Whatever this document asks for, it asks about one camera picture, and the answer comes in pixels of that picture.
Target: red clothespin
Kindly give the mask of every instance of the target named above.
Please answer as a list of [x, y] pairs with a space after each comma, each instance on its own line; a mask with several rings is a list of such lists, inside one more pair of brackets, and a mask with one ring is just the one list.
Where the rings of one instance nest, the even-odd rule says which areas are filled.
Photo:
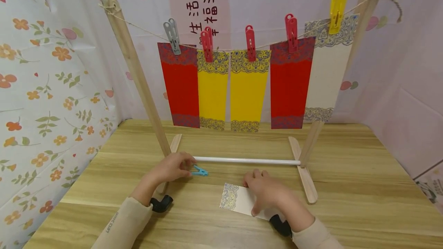
[[205, 30], [200, 33], [200, 38], [202, 40], [203, 52], [205, 54], [206, 62], [212, 62], [212, 29], [210, 27], [205, 27]]
[[248, 44], [248, 59], [250, 62], [255, 62], [256, 59], [256, 51], [255, 51], [255, 35], [254, 28], [251, 25], [248, 25], [245, 28], [246, 32], [246, 42]]
[[285, 16], [286, 36], [288, 37], [289, 53], [297, 51], [297, 19], [289, 13]]

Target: sleeve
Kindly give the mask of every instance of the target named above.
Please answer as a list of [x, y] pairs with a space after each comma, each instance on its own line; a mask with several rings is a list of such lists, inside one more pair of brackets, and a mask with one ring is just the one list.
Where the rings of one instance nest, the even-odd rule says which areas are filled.
[[292, 241], [298, 249], [343, 249], [317, 218], [309, 228], [301, 232], [292, 232]]
[[143, 206], [134, 198], [125, 199], [99, 235], [93, 249], [129, 249], [143, 231], [152, 214], [152, 205]]

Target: decorative lace border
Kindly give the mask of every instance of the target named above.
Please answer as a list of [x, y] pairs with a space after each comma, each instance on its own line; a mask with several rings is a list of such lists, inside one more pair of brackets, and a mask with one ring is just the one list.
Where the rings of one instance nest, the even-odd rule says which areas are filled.
[[172, 53], [172, 47], [169, 42], [157, 43], [160, 61], [170, 65], [193, 65], [197, 63], [197, 49], [180, 45], [180, 55]]
[[303, 116], [271, 117], [271, 129], [302, 129]]
[[333, 47], [335, 45], [352, 45], [354, 33], [357, 28], [358, 15], [344, 17], [341, 21], [340, 31], [337, 34], [329, 34], [330, 19], [306, 22], [305, 37], [316, 37], [315, 47]]
[[225, 183], [223, 194], [221, 195], [220, 207], [222, 209], [229, 209], [233, 211], [235, 209], [235, 203], [237, 201], [237, 191], [239, 187]]
[[200, 128], [200, 118], [195, 115], [172, 114], [172, 122], [175, 126]]
[[255, 62], [249, 62], [246, 50], [231, 52], [231, 72], [232, 73], [267, 73], [271, 60], [270, 50], [257, 50]]
[[260, 126], [259, 121], [231, 121], [231, 131], [234, 132], [249, 132], [257, 133], [258, 127]]
[[225, 121], [200, 117], [200, 127], [223, 131], [225, 129]]
[[271, 64], [285, 65], [286, 63], [298, 63], [304, 60], [312, 61], [314, 56], [315, 37], [298, 39], [297, 51], [289, 53], [288, 42], [280, 42], [271, 45]]
[[304, 120], [327, 122], [332, 116], [333, 108], [305, 108]]
[[207, 63], [203, 50], [197, 50], [197, 72], [228, 74], [229, 54], [224, 51], [213, 52], [213, 62]]

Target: wood grain tabletop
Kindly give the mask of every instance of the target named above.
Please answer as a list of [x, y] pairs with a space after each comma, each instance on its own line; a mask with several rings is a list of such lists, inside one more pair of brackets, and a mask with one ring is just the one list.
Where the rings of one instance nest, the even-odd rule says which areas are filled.
[[[219, 132], [164, 123], [168, 141], [195, 156], [292, 159], [288, 136], [301, 130]], [[90, 248], [141, 176], [163, 155], [148, 121], [123, 122], [25, 248]], [[172, 207], [154, 214], [134, 248], [296, 248], [269, 222], [219, 208], [225, 183], [265, 169], [306, 202], [297, 168], [200, 163], [209, 176], [169, 183]], [[308, 208], [349, 249], [441, 249], [443, 217], [366, 126], [326, 124], [308, 163], [318, 202]]]

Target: hand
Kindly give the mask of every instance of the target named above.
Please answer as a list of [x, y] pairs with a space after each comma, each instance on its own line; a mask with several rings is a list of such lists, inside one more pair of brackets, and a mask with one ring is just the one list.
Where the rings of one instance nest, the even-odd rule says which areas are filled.
[[186, 152], [172, 153], [164, 158], [148, 173], [157, 185], [163, 182], [172, 182], [178, 178], [190, 177], [189, 169], [197, 161]]
[[250, 188], [257, 197], [252, 208], [252, 216], [256, 216], [263, 209], [277, 208], [279, 200], [286, 194], [291, 194], [291, 190], [280, 183], [277, 179], [271, 178], [266, 170], [260, 172], [254, 169], [248, 172], [243, 178], [243, 186]]
[[292, 191], [271, 178], [266, 170], [258, 169], [245, 174], [243, 186], [250, 188], [257, 197], [251, 215], [256, 216], [265, 208], [277, 208], [286, 217], [292, 231], [300, 232], [309, 228], [315, 217], [300, 202]]
[[188, 153], [172, 153], [146, 173], [129, 197], [149, 206], [152, 194], [163, 182], [172, 182], [181, 177], [191, 176], [189, 167], [197, 161]]

